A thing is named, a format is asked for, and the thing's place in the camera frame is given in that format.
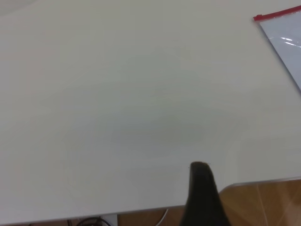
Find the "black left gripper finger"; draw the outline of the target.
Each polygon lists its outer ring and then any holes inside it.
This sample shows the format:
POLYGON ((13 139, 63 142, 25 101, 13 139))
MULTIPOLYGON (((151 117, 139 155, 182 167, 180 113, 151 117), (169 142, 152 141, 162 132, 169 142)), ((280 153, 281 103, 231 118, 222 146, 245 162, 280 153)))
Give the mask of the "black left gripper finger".
POLYGON ((204 162, 190 164, 188 199, 181 226, 229 226, 211 168, 204 162))

